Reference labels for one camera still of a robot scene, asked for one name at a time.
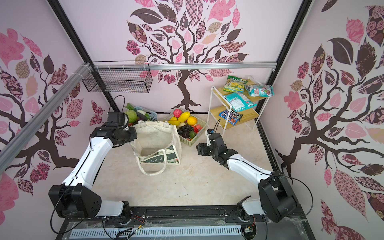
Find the light green plastic basket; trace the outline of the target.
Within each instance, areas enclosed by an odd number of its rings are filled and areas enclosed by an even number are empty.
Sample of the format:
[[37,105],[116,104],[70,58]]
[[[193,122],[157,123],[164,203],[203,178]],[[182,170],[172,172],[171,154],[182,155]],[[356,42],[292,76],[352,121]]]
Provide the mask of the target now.
[[[166,122],[168,122],[168,120],[170,120],[172,117],[173,117],[173,113],[170,114],[169,116],[167,116],[165,118]],[[196,117],[197,118],[197,124],[194,127],[194,130],[195,130],[195,134],[192,135],[192,137],[190,139],[184,139],[183,137],[179,136],[180,137],[180,140],[182,143],[188,145],[189,147],[191,147],[196,141],[197,139],[204,135],[204,131],[207,127],[207,123],[204,122],[203,120],[201,120],[200,118]]]

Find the orange yellow orange fruit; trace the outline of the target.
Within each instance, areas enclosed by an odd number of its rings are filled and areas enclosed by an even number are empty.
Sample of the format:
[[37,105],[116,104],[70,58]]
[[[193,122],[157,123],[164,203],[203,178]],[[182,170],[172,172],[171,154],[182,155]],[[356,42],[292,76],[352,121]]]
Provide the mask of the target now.
[[189,116],[187,119],[187,124],[190,126],[195,126],[197,124],[197,118],[193,116]]

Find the black grape bunch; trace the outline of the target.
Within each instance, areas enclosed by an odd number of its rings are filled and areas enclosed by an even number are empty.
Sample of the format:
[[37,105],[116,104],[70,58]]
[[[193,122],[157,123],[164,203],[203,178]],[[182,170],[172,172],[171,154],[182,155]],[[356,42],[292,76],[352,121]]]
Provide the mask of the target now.
[[177,131],[179,136],[183,137],[184,139],[190,139],[192,135],[195,134],[194,127],[188,124],[180,124]]

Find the beige canvas grocery bag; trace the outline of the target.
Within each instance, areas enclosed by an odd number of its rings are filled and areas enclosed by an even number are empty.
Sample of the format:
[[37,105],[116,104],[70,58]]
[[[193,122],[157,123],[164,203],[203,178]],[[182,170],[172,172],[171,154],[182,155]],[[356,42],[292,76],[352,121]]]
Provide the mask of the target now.
[[[163,173],[167,166],[181,164],[182,145],[177,127],[168,122],[139,121],[133,126],[137,139],[130,143],[140,171],[146,176]],[[147,172],[143,165],[162,165],[157,172]]]

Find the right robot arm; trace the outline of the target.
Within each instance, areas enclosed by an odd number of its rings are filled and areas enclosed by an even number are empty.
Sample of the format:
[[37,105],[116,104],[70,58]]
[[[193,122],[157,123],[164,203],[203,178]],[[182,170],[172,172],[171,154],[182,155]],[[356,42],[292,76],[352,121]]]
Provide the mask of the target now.
[[196,147],[198,155],[211,156],[258,188],[257,197],[248,196],[237,203],[239,218],[247,221],[254,215],[265,215],[278,223],[298,207],[299,201],[282,172],[271,172],[246,160],[237,151],[227,148],[221,134],[213,129],[206,132],[206,138],[205,144]]

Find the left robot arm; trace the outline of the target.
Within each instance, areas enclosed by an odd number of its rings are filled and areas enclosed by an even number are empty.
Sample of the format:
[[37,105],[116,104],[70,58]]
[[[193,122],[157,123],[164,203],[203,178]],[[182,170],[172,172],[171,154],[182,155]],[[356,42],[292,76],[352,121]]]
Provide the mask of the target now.
[[92,187],[108,152],[135,139],[137,132],[129,125],[128,115],[109,112],[107,122],[90,134],[87,149],[74,170],[61,185],[49,190],[54,213],[60,218],[117,217],[129,221],[132,212],[127,201],[104,200]]

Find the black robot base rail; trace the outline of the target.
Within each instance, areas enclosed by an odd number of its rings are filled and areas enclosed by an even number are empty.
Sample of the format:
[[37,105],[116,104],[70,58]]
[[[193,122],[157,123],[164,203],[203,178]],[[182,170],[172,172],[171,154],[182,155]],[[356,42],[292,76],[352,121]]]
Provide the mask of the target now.
[[[75,229],[190,227],[190,226],[240,226],[242,240],[313,240],[315,236],[303,211],[297,208],[287,218],[274,223],[264,215],[254,215],[247,221],[239,218],[237,205],[132,207],[132,217],[123,221],[117,217],[100,217],[89,220],[66,219],[57,240],[69,240]],[[174,240],[240,240],[239,237],[204,237]]]

